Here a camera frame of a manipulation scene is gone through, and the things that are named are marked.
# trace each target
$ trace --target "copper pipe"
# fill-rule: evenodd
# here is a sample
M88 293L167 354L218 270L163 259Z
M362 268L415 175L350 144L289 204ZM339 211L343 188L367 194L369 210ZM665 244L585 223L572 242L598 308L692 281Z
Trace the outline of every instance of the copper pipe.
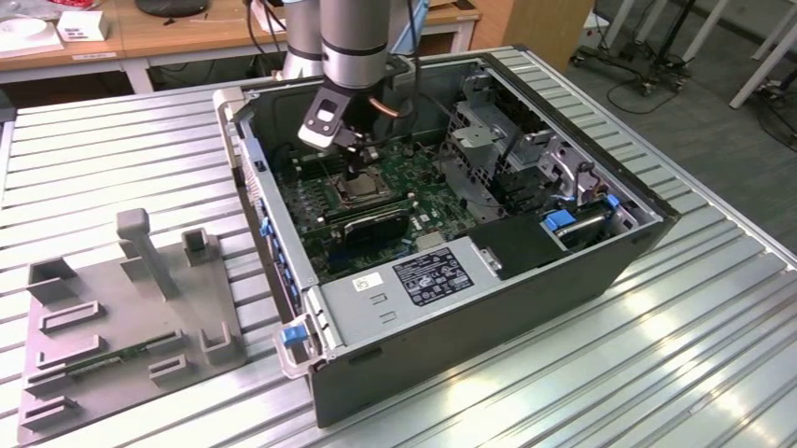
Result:
M369 98L369 103L371 103L371 106L374 106L377 110L387 117L393 117L394 119L397 119L401 116L401 113L397 110L391 109L387 105L382 103L382 101L379 101L373 96Z

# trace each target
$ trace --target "open computer tower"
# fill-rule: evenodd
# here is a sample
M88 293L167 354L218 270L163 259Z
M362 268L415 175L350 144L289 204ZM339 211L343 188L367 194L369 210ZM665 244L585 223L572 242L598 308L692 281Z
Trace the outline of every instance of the open computer tower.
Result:
M297 137L321 83L243 89L234 127L278 353L326 427L601 295L677 212L488 53L423 62L417 120L378 123L403 128L357 173Z

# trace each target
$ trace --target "power supply label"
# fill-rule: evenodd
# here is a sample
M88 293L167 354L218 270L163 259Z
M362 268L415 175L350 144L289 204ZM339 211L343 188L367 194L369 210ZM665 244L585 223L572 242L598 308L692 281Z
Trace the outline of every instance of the power supply label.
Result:
M418 306L429 305L473 286L473 280L447 247L397 264L394 271Z

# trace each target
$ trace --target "gray floor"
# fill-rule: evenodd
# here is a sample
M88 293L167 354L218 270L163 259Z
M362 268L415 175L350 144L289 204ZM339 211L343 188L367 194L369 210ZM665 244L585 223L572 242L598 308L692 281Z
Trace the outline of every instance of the gray floor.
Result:
M600 11L612 16L621 0L601 0ZM626 25L637 23L646 1L638 1ZM677 14L677 6L665 9L650 43L658 42ZM692 14L674 45L681 55L702 18ZM566 76L609 110L634 128L692 175L748 216L748 218L797 252L797 153L784 148L761 130L757 113L768 128L785 132L771 113L751 100L740 110L728 107L736 91L757 67L751 59L757 45L717 27L692 64L694 79L678 97L650 115L620 111L605 98L606 91L632 77L628 72L598 62L570 67ZM772 76L781 78L795 63L781 63ZM644 98L625 88L613 94L625 108L646 110L672 95L661 89ZM797 125L797 97L781 111Z

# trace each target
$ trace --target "circuit board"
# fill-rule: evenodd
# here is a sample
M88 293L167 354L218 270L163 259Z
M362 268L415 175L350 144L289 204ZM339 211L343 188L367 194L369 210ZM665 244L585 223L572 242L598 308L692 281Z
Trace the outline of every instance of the circuit board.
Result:
M417 239L425 235L437 236L438 232L442 240L450 241L477 224L441 177L431 149L413 144L390 145L379 150L366 169L381 184L385 199L354 211L335 188L341 174L334 163L322 166L321 176L278 178L307 256L323 283L417 253L423 249L423 245L418 248ZM399 238L359 250L335 249L346 223L390 211L409 213L410 225Z

